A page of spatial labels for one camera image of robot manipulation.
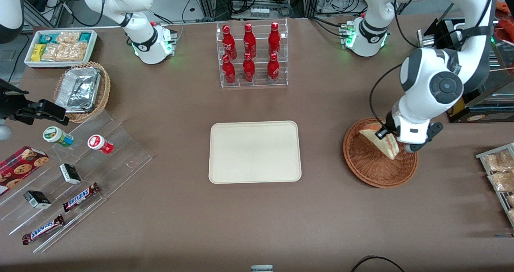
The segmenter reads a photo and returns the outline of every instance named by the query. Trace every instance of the bread slice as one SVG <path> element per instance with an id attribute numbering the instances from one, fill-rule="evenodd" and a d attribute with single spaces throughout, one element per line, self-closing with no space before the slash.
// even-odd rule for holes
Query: bread slice
<path id="1" fill-rule="evenodd" d="M 369 139 L 384 155 L 394 160 L 396 155 L 400 152 L 396 138 L 392 134 L 388 134 L 383 139 L 378 139 L 375 135 L 377 131 L 382 128 L 379 122 L 365 125 L 359 132 Z"/>

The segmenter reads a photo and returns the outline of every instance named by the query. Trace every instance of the small black box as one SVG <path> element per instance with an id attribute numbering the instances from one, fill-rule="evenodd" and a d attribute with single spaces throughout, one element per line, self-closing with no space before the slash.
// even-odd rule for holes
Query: small black box
<path id="1" fill-rule="evenodd" d="M 70 184 L 80 184 L 81 179 L 75 166 L 72 164 L 61 164 L 59 168 L 66 182 Z"/>
<path id="2" fill-rule="evenodd" d="M 51 206 L 50 201 L 39 191 L 27 191 L 23 194 L 33 208 L 46 209 Z"/>

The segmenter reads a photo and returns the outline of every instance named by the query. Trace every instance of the cookie box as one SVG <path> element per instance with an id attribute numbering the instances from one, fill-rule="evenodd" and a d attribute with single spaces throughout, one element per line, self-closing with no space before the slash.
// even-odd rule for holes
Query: cookie box
<path id="1" fill-rule="evenodd" d="M 0 162 L 0 196 L 14 188 L 33 171 L 49 161 L 46 153 L 24 146 Z"/>
<path id="2" fill-rule="evenodd" d="M 59 33 L 64 31 L 71 32 L 81 32 L 81 33 L 90 33 L 91 36 L 88 41 L 88 47 L 86 49 L 86 53 L 84 59 L 82 61 L 32 61 L 31 56 L 33 54 L 34 48 L 39 45 L 41 41 L 41 37 L 43 35 L 49 34 L 51 32 Z M 57 30 L 43 30 L 37 31 L 34 34 L 31 45 L 29 46 L 27 56 L 25 56 L 25 64 L 28 67 L 32 67 L 34 69 L 49 69 L 49 68 L 66 68 L 70 66 L 75 66 L 83 63 L 88 63 L 90 61 L 91 55 L 93 53 L 93 49 L 95 47 L 95 43 L 97 40 L 97 33 L 91 29 L 57 29 Z"/>

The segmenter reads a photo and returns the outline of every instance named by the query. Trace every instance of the snickers bar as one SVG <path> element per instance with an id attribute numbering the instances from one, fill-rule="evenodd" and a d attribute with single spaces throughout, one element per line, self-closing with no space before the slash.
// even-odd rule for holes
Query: snickers bar
<path id="1" fill-rule="evenodd" d="M 82 193 L 79 193 L 76 195 L 73 199 L 70 199 L 67 203 L 63 204 L 64 212 L 68 212 L 69 210 L 73 209 L 74 207 L 80 205 L 83 201 L 85 201 L 87 198 L 92 196 L 94 193 L 99 191 L 100 188 L 98 187 L 97 183 L 95 182 L 91 186 L 89 186 L 86 190 L 84 190 Z"/>
<path id="2" fill-rule="evenodd" d="M 64 219 L 63 215 L 57 216 L 53 221 L 50 221 L 48 224 L 40 227 L 39 229 L 35 230 L 32 233 L 25 234 L 22 238 L 22 242 L 24 245 L 28 245 L 30 242 L 37 239 L 37 237 L 46 234 L 48 231 L 52 230 L 55 227 L 58 226 L 64 226 Z"/>

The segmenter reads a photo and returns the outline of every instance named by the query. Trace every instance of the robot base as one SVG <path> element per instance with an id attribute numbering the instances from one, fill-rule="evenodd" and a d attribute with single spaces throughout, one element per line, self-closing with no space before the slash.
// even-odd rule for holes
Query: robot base
<path id="1" fill-rule="evenodd" d="M 136 55 L 146 64 L 157 64 L 166 59 L 167 56 L 175 55 L 176 33 L 171 33 L 169 29 L 156 25 L 157 40 L 148 51 L 140 51 L 134 47 Z"/>
<path id="2" fill-rule="evenodd" d="M 357 18 L 354 21 L 348 21 L 346 25 L 339 27 L 339 34 L 345 36 L 341 38 L 341 45 L 343 49 L 349 49 L 355 52 L 358 56 L 371 57 L 378 53 L 386 43 L 387 33 L 382 38 L 382 41 L 376 43 L 369 43 L 359 30 L 359 24 L 362 18 Z"/>

